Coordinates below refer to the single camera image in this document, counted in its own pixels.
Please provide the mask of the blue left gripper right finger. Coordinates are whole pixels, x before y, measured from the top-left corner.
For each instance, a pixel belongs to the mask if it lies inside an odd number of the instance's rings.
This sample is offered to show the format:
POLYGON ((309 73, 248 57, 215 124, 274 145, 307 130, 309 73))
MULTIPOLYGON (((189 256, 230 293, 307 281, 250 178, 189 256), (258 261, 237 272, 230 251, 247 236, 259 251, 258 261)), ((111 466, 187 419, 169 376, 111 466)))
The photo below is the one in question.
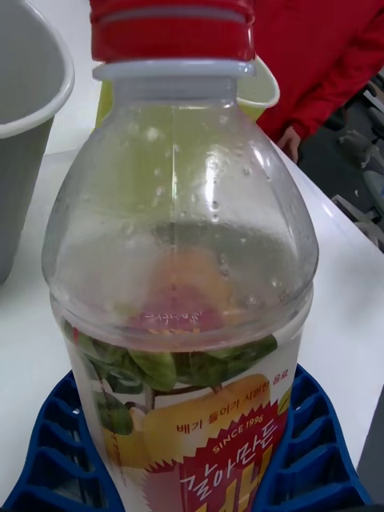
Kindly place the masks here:
POLYGON ((256 511, 343 511, 368 504, 330 399, 298 366, 286 432, 255 495, 256 511))

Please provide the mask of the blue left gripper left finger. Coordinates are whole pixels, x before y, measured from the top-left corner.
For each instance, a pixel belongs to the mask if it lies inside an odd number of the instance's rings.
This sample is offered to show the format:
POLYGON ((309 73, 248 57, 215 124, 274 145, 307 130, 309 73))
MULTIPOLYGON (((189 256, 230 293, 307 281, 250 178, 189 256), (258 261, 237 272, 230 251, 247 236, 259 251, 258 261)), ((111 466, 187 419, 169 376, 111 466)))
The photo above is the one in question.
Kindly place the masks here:
POLYGON ((86 426, 72 373, 40 409, 2 511, 116 511, 117 491, 86 426))

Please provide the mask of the person's hand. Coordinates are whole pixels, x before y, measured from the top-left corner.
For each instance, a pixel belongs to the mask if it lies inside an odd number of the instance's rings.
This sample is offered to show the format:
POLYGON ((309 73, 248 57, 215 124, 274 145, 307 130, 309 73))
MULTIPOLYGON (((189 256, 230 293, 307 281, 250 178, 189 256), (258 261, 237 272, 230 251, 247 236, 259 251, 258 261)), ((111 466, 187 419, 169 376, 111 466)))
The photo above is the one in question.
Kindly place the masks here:
POLYGON ((298 163, 298 150, 301 138, 296 130, 289 126, 277 142, 278 148, 295 164, 298 163))

